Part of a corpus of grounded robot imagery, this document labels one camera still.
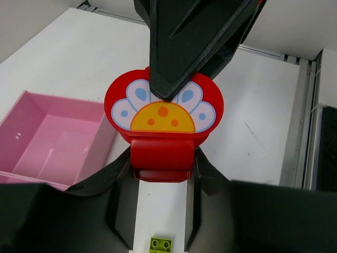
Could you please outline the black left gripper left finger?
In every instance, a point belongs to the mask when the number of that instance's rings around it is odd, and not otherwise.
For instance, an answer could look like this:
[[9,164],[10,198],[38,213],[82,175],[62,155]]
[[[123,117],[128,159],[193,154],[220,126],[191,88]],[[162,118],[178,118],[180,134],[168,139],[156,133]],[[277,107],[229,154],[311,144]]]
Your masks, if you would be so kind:
[[1,252],[129,252],[138,185],[130,149],[65,191],[2,184]]

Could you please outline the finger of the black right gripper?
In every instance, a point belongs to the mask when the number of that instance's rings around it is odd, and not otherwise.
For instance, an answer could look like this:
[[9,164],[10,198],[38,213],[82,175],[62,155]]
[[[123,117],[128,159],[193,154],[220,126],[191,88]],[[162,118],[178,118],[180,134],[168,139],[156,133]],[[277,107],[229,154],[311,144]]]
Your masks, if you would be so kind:
[[196,73],[215,78],[245,41],[260,0],[135,0],[150,29],[150,90],[172,100]]

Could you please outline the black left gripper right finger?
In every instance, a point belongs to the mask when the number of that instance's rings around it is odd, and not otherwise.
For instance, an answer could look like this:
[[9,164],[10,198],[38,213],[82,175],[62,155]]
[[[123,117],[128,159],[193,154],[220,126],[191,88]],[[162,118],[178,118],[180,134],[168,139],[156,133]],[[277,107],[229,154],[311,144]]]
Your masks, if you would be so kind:
[[231,181],[194,152],[186,252],[336,252],[336,194]]

